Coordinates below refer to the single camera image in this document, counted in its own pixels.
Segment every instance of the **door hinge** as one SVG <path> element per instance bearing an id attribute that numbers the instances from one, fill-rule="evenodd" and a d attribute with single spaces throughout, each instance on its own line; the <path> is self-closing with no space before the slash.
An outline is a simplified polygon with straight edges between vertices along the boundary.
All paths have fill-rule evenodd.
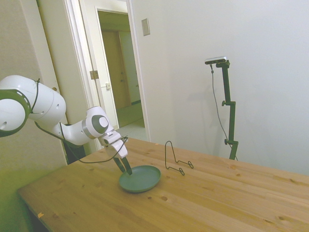
<path id="1" fill-rule="evenodd" d="M 90 71 L 91 80 L 98 79 L 98 71 Z"/>

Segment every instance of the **white wall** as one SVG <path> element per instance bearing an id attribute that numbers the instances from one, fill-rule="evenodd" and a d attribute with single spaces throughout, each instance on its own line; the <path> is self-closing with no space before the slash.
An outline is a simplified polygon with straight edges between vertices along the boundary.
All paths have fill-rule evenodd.
<path id="1" fill-rule="evenodd" d="M 0 80 L 18 74 L 57 86 L 35 0 L 0 3 Z M 66 165 L 61 141 L 29 120 L 18 133 L 0 138 L 0 231 L 32 231 L 17 189 Z"/>
<path id="2" fill-rule="evenodd" d="M 152 142 L 229 157 L 206 58 L 227 56 L 241 161 L 309 174 L 309 3 L 132 0 Z M 143 37 L 141 20 L 151 34 Z M 222 73 L 219 112 L 228 131 Z"/>

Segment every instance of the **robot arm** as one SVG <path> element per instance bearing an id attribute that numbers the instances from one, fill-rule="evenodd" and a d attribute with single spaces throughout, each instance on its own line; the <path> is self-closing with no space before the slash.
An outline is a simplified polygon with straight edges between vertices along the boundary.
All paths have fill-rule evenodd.
<path id="1" fill-rule="evenodd" d="M 117 153 L 114 161 L 120 170 L 132 174 L 121 135 L 113 129 L 101 107 L 88 109 L 84 120 L 70 126 L 60 122 L 65 111 L 63 97 L 39 82 L 18 75 L 0 81 L 0 137 L 18 132 L 30 118 L 44 132 L 74 145 L 98 138 L 109 156 Z"/>

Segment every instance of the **plate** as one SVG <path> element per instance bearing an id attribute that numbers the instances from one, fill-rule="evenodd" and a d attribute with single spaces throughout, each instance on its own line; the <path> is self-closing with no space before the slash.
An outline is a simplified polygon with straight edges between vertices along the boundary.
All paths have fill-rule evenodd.
<path id="1" fill-rule="evenodd" d="M 159 182 L 161 172 L 150 165 L 132 168 L 132 175 L 126 171 L 119 178 L 120 186 L 129 192 L 145 192 L 152 189 Z"/>

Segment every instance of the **wire stand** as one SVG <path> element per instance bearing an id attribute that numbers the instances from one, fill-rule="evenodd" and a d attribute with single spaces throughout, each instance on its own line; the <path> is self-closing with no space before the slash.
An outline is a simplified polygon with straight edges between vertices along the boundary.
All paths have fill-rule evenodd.
<path id="1" fill-rule="evenodd" d="M 165 143 L 165 167 L 166 167 L 166 169 L 170 169 L 170 168 L 171 168 L 171 169 L 174 169 L 174 170 L 180 172 L 182 175 L 184 175 L 184 171 L 183 171 L 182 168 L 176 169 L 176 168 L 173 168 L 173 167 L 167 167 L 167 166 L 166 166 L 166 144 L 168 144 L 168 142 L 170 142 L 170 145 L 172 146 L 172 150 L 173 150 L 175 162 L 176 162 L 176 163 L 181 162 L 181 163 L 184 163 L 184 164 L 188 164 L 188 165 L 190 166 L 190 168 L 194 168 L 194 166 L 193 166 L 193 164 L 191 163 L 191 161 L 188 161 L 187 163 L 186 163 L 186 162 L 183 162 L 183 161 L 181 161 L 181 160 L 177 161 L 177 160 L 176 160 L 176 156 L 175 156 L 175 152 L 174 152 L 174 148 L 173 148 L 173 144 L 172 144 L 171 141 L 167 141 L 167 142 Z"/>

